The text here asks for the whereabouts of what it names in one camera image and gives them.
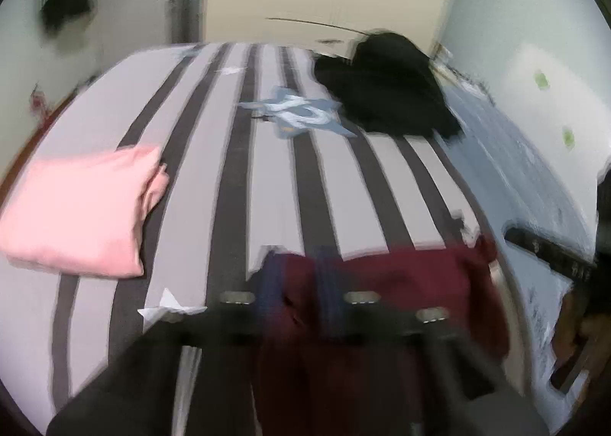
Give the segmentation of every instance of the maroon garment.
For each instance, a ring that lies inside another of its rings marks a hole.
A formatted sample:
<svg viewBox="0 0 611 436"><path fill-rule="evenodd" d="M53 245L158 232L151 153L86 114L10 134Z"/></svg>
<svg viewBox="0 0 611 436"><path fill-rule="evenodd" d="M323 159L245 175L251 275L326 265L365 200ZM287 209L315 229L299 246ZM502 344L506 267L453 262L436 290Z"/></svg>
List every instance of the maroon garment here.
<svg viewBox="0 0 611 436"><path fill-rule="evenodd" d="M322 340L318 321L315 261L284 255L283 303L262 343L252 380L257 416L266 436L352 435L364 389L362 349ZM390 253L338 259L335 268L350 276L354 290L375 291L402 310L443 306L499 362L509 351L500 297L490 276L496 259L492 240L474 248L397 248ZM377 351L380 368L398 367L396 382L425 385L419 363L398 348ZM382 386L383 389L397 388ZM401 407L388 406L391 410ZM418 406L411 412L421 412Z"/></svg>

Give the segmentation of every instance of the brown wooden edge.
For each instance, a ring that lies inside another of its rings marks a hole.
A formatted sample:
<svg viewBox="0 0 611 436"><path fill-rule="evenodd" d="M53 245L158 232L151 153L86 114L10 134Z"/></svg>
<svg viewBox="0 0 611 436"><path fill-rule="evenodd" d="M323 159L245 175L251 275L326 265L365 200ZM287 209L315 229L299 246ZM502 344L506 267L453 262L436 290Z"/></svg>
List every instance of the brown wooden edge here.
<svg viewBox="0 0 611 436"><path fill-rule="evenodd" d="M2 184L0 185L0 208L4 205L4 201L10 193L13 184L19 177L19 173L23 168L23 165L26 164L28 159L34 153L36 146L39 145L40 141L45 137L51 126L53 126L54 122L59 118L59 116L63 113L64 110L68 107L72 100L76 97L76 88L74 88L68 96L66 96L63 101L53 110L53 113L49 116L47 123L44 126L39 127L36 132L30 137L27 141L26 145L21 149L12 165L9 167L4 179L2 180Z"/></svg>

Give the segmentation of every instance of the dark gray stripe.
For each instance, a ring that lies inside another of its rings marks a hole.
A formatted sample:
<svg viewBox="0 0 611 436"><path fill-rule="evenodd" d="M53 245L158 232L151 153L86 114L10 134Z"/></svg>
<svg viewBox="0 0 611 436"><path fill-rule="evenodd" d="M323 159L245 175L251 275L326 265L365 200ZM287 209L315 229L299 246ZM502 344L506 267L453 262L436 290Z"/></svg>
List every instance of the dark gray stripe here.
<svg viewBox="0 0 611 436"><path fill-rule="evenodd" d="M441 193L439 193L435 181L422 163L422 160L420 160L418 154L405 138L395 138L395 143L414 175L418 189L431 214L431 219L433 219L435 227L439 231L439 235L444 243L446 245L463 243L459 223L452 218L450 210L448 210Z"/></svg>
<svg viewBox="0 0 611 436"><path fill-rule="evenodd" d="M280 56L286 87L300 96L305 96L286 47L280 48ZM309 131L293 138L293 156L305 254L314 256L320 247L330 248L338 254L329 204L318 165L318 154Z"/></svg>
<svg viewBox="0 0 611 436"><path fill-rule="evenodd" d="M238 102L256 100L258 56L259 46L251 46ZM252 111L236 106L210 236L207 306L217 303L223 291L242 290L246 282L251 123Z"/></svg>
<svg viewBox="0 0 611 436"><path fill-rule="evenodd" d="M437 141L434 139L429 140L430 145L433 147L433 150L437 154L439 160L445 167L445 170L450 174L451 178L454 179L454 182L462 191L462 194L467 200L467 203L470 205L471 210L475 214L475 219L479 224L480 231L482 233L488 234L490 236L494 236L494 232L490 223L488 222L488 218L484 214L480 204L478 203L475 195L469 188L467 182L463 179L462 175L460 175L459 171L456 170L456 167L452 164L448 156L445 154L444 149L439 145ZM530 328L528 326L528 321L526 319L524 307L521 307L519 304L522 303L522 296L520 294L520 290L517 285L517 281L513 272L511 271L511 266L507 261L507 257L502 251L501 245L497 244L497 261L499 262L499 266L503 271L503 276L505 277L505 281L507 283L507 288L509 289L509 293L511 293L511 299L514 302L516 307L517 314L517 322L520 331L520 337L524 342L524 395L529 400L533 399L533 389L532 389L532 365L533 365L533 352L532 352L532 340L530 337Z"/></svg>
<svg viewBox="0 0 611 436"><path fill-rule="evenodd" d="M395 196L384 175L380 160L373 152L372 146L363 135L363 132L346 118L341 120L341 125L356 135L348 138L348 143L354 153L354 158L359 165L360 173L363 175L365 186L372 199L373 207L378 216L380 227L386 240L386 246L413 246L414 243L405 226Z"/></svg>
<svg viewBox="0 0 611 436"><path fill-rule="evenodd" d="M216 82L218 77L217 71L221 68L229 47L229 44L223 44L208 65L203 78L184 105L161 153L161 159L166 164L166 174L169 177L169 183L166 188L166 194L157 206L151 210L142 228L140 255L144 266L144 276L138 279L120 280L117 283L108 331L109 361L116 358L136 337L142 334L143 319L137 310L144 307L147 297L167 202L172 194L172 189L182 165L189 140L204 109L210 90Z"/></svg>
<svg viewBox="0 0 611 436"><path fill-rule="evenodd" d="M157 110L161 107L167 96L176 87L185 69L195 58L201 44L194 46L188 55L174 67L160 88L149 99L147 104L138 114L136 119L117 145L117 148L132 146L138 143L146 126L149 124ZM59 410L70 398L70 368L68 365L68 334L70 332L70 320L74 301L76 300L76 290L78 288L78 276L71 274L61 274L59 278L59 290L57 302L53 316L53 326L51 331L51 394L55 409Z"/></svg>
<svg viewBox="0 0 611 436"><path fill-rule="evenodd" d="M8 389L0 380L0 434L10 436L40 436L30 420L13 400Z"/></svg>

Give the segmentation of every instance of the light blue garment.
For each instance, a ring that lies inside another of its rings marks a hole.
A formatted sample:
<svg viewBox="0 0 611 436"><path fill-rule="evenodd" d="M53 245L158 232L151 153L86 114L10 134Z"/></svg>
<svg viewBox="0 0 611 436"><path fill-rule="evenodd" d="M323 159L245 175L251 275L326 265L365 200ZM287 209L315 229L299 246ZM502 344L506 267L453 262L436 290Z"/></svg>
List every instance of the light blue garment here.
<svg viewBox="0 0 611 436"><path fill-rule="evenodd" d="M521 294L532 344L532 396L552 432L570 415L582 379L566 397L549 386L554 356L549 342L569 286L567 279L526 253L507 245L503 228L520 220L557 235L585 255L594 241L548 165L517 126L491 103L463 89L444 88L447 104L458 117L464 136L445 143L437 138L481 205L505 254Z"/></svg>

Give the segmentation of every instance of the white paper star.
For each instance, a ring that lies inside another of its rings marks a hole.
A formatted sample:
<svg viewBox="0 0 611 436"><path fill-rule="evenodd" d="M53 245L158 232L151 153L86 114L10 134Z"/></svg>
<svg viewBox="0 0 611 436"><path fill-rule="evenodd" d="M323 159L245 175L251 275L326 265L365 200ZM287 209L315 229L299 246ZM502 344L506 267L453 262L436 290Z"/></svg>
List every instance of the white paper star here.
<svg viewBox="0 0 611 436"><path fill-rule="evenodd" d="M182 312L183 314L198 314L206 310L206 307L183 307L170 293L168 288L163 290L158 307L140 308L138 313L144 317L144 330L150 328L155 322L167 312Z"/></svg>
<svg viewBox="0 0 611 436"><path fill-rule="evenodd" d="M237 74L238 72L242 72L244 70L243 67L224 67L217 72L220 72L224 76L229 76L231 74Z"/></svg>

